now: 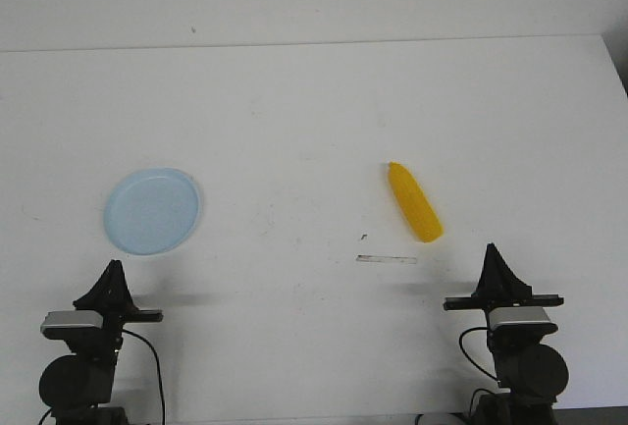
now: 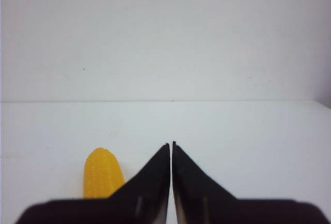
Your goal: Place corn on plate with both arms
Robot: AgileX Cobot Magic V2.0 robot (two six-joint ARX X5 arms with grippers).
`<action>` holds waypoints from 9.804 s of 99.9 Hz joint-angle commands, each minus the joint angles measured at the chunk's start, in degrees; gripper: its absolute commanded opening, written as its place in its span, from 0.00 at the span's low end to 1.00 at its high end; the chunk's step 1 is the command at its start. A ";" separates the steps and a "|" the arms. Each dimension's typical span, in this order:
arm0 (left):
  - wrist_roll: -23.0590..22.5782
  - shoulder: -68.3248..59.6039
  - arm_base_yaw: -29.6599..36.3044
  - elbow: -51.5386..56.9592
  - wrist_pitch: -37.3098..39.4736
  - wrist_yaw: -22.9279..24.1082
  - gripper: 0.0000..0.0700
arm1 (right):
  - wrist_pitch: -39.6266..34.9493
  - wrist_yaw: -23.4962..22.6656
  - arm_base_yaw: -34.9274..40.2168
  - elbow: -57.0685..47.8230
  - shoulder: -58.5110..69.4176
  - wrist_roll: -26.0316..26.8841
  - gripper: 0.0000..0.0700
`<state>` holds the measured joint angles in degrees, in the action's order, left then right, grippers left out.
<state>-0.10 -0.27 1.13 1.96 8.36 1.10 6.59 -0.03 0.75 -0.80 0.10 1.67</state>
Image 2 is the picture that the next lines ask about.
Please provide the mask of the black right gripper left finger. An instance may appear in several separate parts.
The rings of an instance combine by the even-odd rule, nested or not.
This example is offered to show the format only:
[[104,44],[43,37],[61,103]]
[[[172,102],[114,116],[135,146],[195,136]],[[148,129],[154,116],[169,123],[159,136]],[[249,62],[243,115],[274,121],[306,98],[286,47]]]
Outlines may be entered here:
[[170,188],[170,146],[108,198],[53,200],[28,207],[18,223],[165,223]]

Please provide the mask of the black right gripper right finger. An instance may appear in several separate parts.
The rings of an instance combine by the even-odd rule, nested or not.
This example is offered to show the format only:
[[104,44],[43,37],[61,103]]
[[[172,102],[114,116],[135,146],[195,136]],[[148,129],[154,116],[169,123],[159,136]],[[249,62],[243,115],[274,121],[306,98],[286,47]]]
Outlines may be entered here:
[[172,185],[178,223],[328,223],[315,205],[287,199],[239,199],[172,145]]

